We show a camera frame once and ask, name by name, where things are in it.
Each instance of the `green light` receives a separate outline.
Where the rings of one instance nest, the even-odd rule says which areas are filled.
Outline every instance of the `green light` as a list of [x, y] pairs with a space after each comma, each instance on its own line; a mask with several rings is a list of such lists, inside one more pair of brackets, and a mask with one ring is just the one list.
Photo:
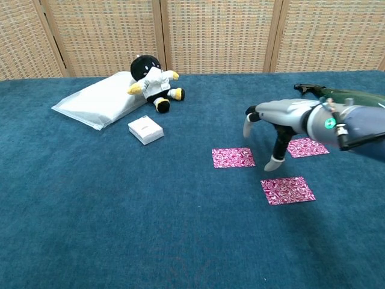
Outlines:
[[332, 129], [336, 125], [336, 120], [334, 118], [330, 118], [325, 120], [325, 127], [327, 129]]

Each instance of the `robotic arm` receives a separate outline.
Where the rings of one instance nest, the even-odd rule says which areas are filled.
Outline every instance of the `robotic arm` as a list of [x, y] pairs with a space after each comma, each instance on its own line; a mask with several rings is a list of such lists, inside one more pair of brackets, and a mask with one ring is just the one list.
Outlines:
[[354, 105], [353, 99], [344, 104], [304, 99], [284, 99], [251, 106], [246, 111], [244, 137], [249, 137], [254, 122], [264, 120], [277, 131], [270, 162], [265, 171], [278, 169], [292, 137], [308, 135], [324, 145], [339, 147], [341, 151], [357, 154], [385, 163], [385, 109]]

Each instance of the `pink patterned paper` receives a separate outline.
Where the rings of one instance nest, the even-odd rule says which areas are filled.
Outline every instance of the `pink patterned paper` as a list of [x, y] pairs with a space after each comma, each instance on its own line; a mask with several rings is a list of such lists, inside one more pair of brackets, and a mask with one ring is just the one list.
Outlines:
[[288, 152], [293, 158], [329, 154], [329, 151], [323, 144], [308, 137], [291, 140], [288, 146]]
[[281, 205], [315, 200], [302, 176], [261, 181], [263, 191], [270, 205]]
[[254, 167], [253, 154], [249, 148], [213, 149], [212, 159], [215, 168]]

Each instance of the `yellow hand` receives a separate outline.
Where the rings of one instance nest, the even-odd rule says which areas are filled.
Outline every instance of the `yellow hand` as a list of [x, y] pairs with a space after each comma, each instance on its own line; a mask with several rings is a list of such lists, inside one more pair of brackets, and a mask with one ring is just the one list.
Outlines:
[[174, 77], [174, 80], [178, 80], [179, 79], [179, 74], [174, 71], [173, 72], [173, 77]]
[[129, 95], [135, 95], [137, 93], [141, 93], [142, 92], [142, 89], [140, 88], [140, 85], [139, 83], [134, 83], [130, 86], [130, 88], [128, 89], [128, 94]]

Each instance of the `teal carpet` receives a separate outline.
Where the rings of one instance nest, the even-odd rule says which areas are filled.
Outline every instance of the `teal carpet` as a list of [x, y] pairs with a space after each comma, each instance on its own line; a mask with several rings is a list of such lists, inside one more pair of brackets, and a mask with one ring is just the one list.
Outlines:
[[[328, 147], [266, 173], [275, 130], [242, 136], [296, 83], [384, 94], [384, 72], [181, 75], [169, 113], [102, 131], [50, 109], [100, 79], [0, 82], [0, 288], [385, 287], [385, 165]], [[127, 126], [143, 115], [165, 134], [148, 146]], [[214, 168], [240, 147], [255, 167]], [[292, 176], [316, 201], [269, 205], [260, 180]]]

